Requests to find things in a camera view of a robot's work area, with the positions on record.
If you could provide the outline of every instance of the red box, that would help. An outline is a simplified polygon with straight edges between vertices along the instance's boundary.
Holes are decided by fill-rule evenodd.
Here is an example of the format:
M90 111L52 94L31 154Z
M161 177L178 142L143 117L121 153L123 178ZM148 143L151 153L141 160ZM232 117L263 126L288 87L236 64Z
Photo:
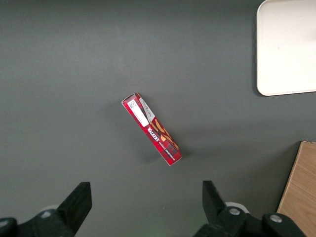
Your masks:
M181 159L182 156L178 145L161 125L139 93L128 96L122 101L122 104L169 165Z

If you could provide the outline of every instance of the white label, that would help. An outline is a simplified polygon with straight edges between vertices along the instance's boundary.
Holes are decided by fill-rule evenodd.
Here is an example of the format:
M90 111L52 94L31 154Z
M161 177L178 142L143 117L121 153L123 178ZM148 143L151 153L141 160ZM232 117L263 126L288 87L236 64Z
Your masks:
M151 109L148 107L148 105L145 103L145 101L143 100L143 98L139 99L140 103L142 104L142 106L144 107L144 110L146 112L147 118L148 120L151 122L153 121L155 115L154 113L151 111Z
M142 124L143 127L149 124L148 120L144 116L143 112L139 108L135 100L131 100L127 103L130 109L133 111L134 115L137 117L138 121Z

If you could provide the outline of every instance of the white plastic tray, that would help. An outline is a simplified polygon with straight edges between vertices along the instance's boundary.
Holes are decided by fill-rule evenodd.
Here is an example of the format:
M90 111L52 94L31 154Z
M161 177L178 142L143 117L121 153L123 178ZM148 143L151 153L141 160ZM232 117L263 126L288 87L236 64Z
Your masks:
M316 91L316 0L266 0L257 12L257 88Z

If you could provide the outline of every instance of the dark gray surface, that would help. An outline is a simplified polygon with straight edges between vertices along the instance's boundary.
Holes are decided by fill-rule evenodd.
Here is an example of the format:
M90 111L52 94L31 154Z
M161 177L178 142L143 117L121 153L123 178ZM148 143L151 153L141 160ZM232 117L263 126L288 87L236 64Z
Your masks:
M316 93L263 97L257 0L2 1L1 216L20 222L90 181L77 236L190 237L202 180L275 211ZM172 167L121 105L140 92L178 142Z

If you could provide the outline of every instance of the wooden edge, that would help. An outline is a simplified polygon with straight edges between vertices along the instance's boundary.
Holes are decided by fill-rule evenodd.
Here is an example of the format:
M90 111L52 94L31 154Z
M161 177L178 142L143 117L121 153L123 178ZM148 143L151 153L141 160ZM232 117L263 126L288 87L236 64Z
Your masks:
M302 142L301 142L301 145L300 145L300 148L298 149L298 152L297 152L297 155L296 155L296 158L295 158L295 161L294 161L294 164L293 164L291 173L290 173L290 175L289 175L289 177L288 177L288 179L287 179L287 183L286 183L286 186L285 186L285 189L284 189L284 192L283 192L283 195L282 195L280 204L279 204L279 206L278 206L278 208L277 208L277 211L276 211L277 213L279 213L280 210L281 210L281 208L282 208L283 201L284 201L284 197L285 197L285 195L286 195L286 193L287 193L287 188L288 188L288 186L289 186L289 183L290 183L290 181L291 181L291 178L292 178L292 176L293 176L293 174L294 174L294 171L295 171L295 169L296 169L296 166L295 166L295 165L296 165L296 162L298 161L298 159L299 159L299 157L300 157L300 153L301 153L301 151L302 151L303 146L304 146L305 143L309 143L309 142L304 142L304 141L302 141Z

